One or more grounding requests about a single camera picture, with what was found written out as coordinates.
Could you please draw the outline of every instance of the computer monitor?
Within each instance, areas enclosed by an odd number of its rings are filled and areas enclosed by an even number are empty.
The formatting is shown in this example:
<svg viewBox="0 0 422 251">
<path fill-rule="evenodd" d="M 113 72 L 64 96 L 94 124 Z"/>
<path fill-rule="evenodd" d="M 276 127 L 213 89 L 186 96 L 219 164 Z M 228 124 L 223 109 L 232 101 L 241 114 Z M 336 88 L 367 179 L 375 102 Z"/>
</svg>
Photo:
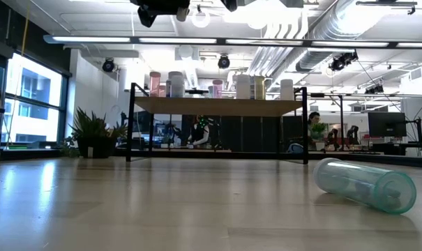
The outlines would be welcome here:
<svg viewBox="0 0 422 251">
<path fill-rule="evenodd" d="M 369 112 L 371 137 L 406 137 L 406 116 L 402 112 Z"/>
</svg>

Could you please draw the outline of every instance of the clear plastic tube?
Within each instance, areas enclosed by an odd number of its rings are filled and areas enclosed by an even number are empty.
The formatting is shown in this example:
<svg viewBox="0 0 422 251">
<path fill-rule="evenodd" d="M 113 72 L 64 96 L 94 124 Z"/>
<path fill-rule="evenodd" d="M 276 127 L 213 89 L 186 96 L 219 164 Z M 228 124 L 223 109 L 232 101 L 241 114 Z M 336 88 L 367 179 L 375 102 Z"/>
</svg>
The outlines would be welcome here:
<svg viewBox="0 0 422 251">
<path fill-rule="evenodd" d="M 313 178 L 319 188 L 392 214 L 408 212 L 416 188 L 408 175 L 335 158 L 317 163 Z"/>
</svg>

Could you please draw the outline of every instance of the pink container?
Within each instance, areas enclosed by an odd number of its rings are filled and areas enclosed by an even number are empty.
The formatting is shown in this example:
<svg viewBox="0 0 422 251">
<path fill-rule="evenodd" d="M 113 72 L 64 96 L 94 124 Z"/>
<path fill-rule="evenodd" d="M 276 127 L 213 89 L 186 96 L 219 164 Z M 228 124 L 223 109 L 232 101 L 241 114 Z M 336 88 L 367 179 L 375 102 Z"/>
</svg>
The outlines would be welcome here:
<svg viewBox="0 0 422 251">
<path fill-rule="evenodd" d="M 216 79 L 212 81 L 213 84 L 213 97 L 212 98 L 222 98 L 223 90 L 223 81 Z"/>
<path fill-rule="evenodd" d="M 157 73 L 157 72 L 150 73 L 150 96 L 151 97 L 160 96 L 160 79 L 161 79 L 161 73 Z"/>
<path fill-rule="evenodd" d="M 166 86 L 160 85 L 160 97 L 165 98 L 166 97 Z"/>
</svg>

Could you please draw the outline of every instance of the potted plant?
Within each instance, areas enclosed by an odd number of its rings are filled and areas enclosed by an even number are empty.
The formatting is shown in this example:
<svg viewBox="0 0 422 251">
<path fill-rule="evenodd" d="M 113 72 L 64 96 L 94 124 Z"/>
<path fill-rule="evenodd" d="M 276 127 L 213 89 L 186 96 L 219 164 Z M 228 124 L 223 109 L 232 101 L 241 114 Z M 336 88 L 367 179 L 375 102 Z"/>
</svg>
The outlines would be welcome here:
<svg viewBox="0 0 422 251">
<path fill-rule="evenodd" d="M 317 150 L 321 150 L 325 147 L 324 142 L 324 131 L 326 130 L 326 124 L 316 123 L 312 125 L 311 130 L 316 136 L 315 145 Z"/>
<path fill-rule="evenodd" d="M 84 158 L 108 158 L 116 146 L 118 137 L 126 137 L 127 125 L 119 125 L 112 129 L 107 127 L 104 118 L 98 118 L 91 112 L 91 118 L 85 111 L 77 108 L 73 126 L 73 140 L 77 141 L 80 155 Z"/>
</svg>

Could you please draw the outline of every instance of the plant pot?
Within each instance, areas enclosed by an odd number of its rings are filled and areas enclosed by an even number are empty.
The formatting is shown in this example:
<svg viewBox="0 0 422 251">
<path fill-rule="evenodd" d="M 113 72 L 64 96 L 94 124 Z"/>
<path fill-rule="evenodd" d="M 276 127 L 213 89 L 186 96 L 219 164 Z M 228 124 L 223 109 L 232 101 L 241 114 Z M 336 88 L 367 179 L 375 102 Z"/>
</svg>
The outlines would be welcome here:
<svg viewBox="0 0 422 251">
<path fill-rule="evenodd" d="M 116 138 L 110 137 L 80 137 L 77 138 L 80 155 L 88 158 L 89 148 L 93 149 L 92 158 L 110 157 L 116 146 Z"/>
</svg>

